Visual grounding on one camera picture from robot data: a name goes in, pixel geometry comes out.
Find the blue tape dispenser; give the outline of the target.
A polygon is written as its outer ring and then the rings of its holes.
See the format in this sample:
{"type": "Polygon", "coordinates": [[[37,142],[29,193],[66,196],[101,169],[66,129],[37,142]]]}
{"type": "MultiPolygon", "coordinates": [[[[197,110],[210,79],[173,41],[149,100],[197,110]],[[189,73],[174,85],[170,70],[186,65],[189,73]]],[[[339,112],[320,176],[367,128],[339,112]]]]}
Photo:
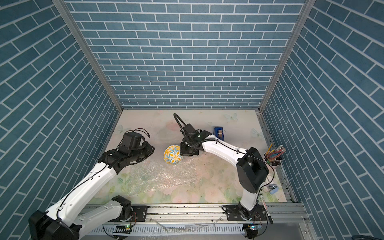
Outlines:
{"type": "Polygon", "coordinates": [[[214,127],[214,135],[222,141],[225,140],[223,127],[214,127]]]}

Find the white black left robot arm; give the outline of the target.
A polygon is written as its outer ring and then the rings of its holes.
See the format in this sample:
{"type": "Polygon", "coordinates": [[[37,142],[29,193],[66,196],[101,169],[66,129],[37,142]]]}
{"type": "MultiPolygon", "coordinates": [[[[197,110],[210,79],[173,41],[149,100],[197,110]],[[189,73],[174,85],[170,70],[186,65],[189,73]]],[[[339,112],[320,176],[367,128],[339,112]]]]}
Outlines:
{"type": "Polygon", "coordinates": [[[155,148],[146,141],[149,133],[138,128],[124,133],[118,146],[106,151],[93,169],[72,190],[46,211],[29,218],[33,240],[80,240],[96,227],[111,220],[134,225],[137,221],[130,200],[115,196],[107,204],[81,215],[96,193],[124,168],[141,163],[155,148]]]}

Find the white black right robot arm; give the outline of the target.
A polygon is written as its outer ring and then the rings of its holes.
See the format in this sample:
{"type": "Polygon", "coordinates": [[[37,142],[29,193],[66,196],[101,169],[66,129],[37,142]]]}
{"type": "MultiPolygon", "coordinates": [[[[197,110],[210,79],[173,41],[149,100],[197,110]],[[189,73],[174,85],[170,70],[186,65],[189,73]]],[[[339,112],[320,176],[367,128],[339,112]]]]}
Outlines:
{"type": "Polygon", "coordinates": [[[270,173],[267,164],[256,148],[242,149],[221,141],[208,131],[196,130],[191,124],[182,126],[184,138],[180,144],[182,156],[194,156],[200,152],[213,154],[230,164],[238,173],[243,195],[239,202],[239,214],[245,220],[255,216],[256,205],[263,183],[270,173]]]}

